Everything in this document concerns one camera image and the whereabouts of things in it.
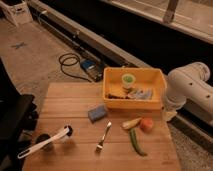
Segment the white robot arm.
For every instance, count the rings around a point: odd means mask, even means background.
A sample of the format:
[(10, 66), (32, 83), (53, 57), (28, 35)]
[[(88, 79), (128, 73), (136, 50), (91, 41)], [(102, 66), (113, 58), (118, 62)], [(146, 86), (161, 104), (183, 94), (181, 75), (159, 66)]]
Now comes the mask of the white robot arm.
[(166, 78), (167, 88), (162, 95), (163, 119), (170, 121), (187, 100), (213, 115), (213, 87), (207, 84), (210, 69), (203, 62), (193, 62), (171, 70)]

